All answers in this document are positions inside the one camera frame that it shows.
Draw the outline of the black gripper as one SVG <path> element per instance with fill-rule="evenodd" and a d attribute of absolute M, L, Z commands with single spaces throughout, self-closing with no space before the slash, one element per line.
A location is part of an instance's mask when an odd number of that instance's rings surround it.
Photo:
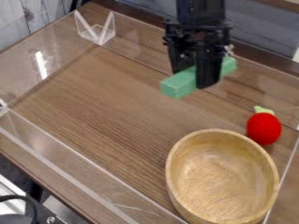
<path fill-rule="evenodd" d="M 225 0 L 176 0 L 176 18 L 164 21 L 163 41 L 167 45 L 172 72 L 193 65 L 197 89 L 220 80 L 224 54 L 231 51 Z"/>

